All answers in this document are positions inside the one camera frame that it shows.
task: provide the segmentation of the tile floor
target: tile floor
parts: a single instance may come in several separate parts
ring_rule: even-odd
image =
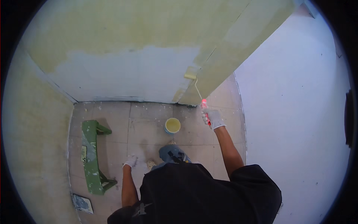
[[[232,74],[208,98],[208,105],[221,112],[235,147],[246,163],[244,116],[241,97]],[[139,165],[132,177],[140,198],[139,188],[149,170],[146,160],[161,163],[158,150],[174,140],[191,161],[201,163],[215,179],[228,180],[219,142],[215,133],[201,118],[200,108],[161,103],[131,103],[96,101],[78,103],[74,107],[69,134],[69,175],[74,194],[90,198],[94,214],[78,211],[83,224],[107,223],[107,217],[121,208],[122,165],[128,155],[135,154]],[[175,117],[182,127],[174,135],[164,131],[165,121]],[[112,130],[112,134],[97,137],[100,170],[118,184],[104,196],[92,195],[87,190],[81,162],[81,123],[95,119]]]

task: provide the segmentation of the white work glove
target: white work glove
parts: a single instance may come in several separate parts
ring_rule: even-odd
[[[127,158],[127,161],[123,164],[123,166],[125,165],[125,164],[128,164],[130,167],[135,167],[135,165],[137,165],[137,159],[138,159],[138,157],[137,156],[135,156],[135,155],[130,155],[130,156],[128,156],[128,158]]]
[[[226,124],[224,124],[223,119],[221,119],[221,115],[218,110],[204,109],[202,111],[203,121],[205,122],[205,124],[208,124],[208,118],[206,117],[206,114],[208,114],[211,123],[210,128],[212,130],[221,126],[226,126]]]

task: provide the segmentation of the wall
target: wall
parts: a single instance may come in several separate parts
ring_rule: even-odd
[[[18,46],[3,96],[2,134],[16,189],[36,223],[79,223],[68,179],[72,102]]]
[[[294,8],[294,0],[48,0],[22,42],[75,100],[194,105],[186,72],[208,96]]]
[[[319,223],[344,178],[343,57],[321,15],[293,13],[235,71],[245,113],[247,164],[282,191],[274,223]]]

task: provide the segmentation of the jeans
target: jeans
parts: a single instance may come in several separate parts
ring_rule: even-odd
[[[177,145],[166,145],[160,148],[159,157],[164,161],[161,164],[153,166],[151,170],[158,169],[164,166],[167,163],[176,163],[168,154],[168,152],[173,153],[175,157],[177,157],[180,161],[191,163],[191,160],[187,156],[187,154],[181,150]]]

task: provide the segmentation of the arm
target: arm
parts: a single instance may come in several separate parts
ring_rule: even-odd
[[[214,130],[216,136],[218,137],[221,153],[223,155],[224,164],[226,168],[227,175],[230,177],[231,173],[244,166],[242,158],[239,152],[236,150],[234,143],[231,140],[229,133],[225,128],[225,124],[221,119],[221,115],[218,110],[203,110],[203,120],[207,124],[207,118],[205,114],[208,114],[208,117],[211,122],[210,128]]]
[[[236,150],[225,126],[215,128],[214,132],[219,140],[227,175],[230,177],[234,170],[244,166],[244,162]]]
[[[136,161],[137,157],[129,156],[128,161],[123,165],[122,207],[132,206],[139,201],[131,173]]]

